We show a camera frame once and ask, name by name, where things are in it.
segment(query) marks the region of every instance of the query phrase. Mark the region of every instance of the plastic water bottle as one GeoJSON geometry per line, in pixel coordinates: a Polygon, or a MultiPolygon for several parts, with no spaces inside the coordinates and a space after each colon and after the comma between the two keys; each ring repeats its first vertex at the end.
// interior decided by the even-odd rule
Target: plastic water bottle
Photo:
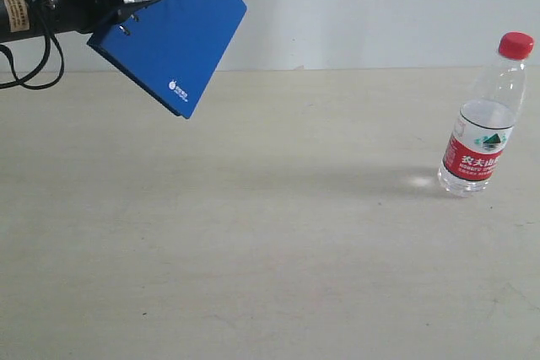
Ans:
{"type": "Polygon", "coordinates": [[[504,35],[495,61],[477,78],[439,167],[439,182],[450,193],[471,196],[487,187],[521,113],[533,47],[529,35],[504,35]]]}

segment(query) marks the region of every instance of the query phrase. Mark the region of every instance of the white table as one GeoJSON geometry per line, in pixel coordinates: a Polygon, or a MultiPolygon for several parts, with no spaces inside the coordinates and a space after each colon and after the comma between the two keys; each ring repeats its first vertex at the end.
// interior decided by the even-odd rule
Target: white table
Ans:
{"type": "Polygon", "coordinates": [[[540,358],[540,70],[490,187],[435,174],[474,69],[118,73],[0,92],[2,360],[540,358]]]}

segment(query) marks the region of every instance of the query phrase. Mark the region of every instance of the blue book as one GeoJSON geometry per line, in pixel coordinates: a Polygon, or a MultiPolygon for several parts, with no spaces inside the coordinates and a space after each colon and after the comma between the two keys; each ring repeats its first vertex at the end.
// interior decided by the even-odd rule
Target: blue book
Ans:
{"type": "Polygon", "coordinates": [[[162,0],[135,19],[96,30],[88,45],[188,119],[246,10],[242,0],[162,0]]]}

